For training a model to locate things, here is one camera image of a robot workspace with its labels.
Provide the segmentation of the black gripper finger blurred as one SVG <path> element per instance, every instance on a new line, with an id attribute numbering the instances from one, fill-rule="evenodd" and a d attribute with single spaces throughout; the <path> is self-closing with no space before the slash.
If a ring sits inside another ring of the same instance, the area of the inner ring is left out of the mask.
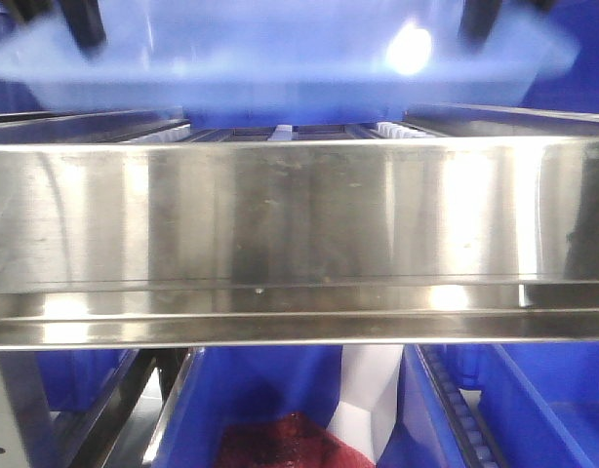
<path id="1" fill-rule="evenodd" d="M 98 0 L 59 0 L 68 30 L 82 53 L 96 53 L 106 41 Z"/>
<path id="2" fill-rule="evenodd" d="M 488 39 L 499 16 L 502 0 L 464 0 L 459 37 L 466 42 Z"/>

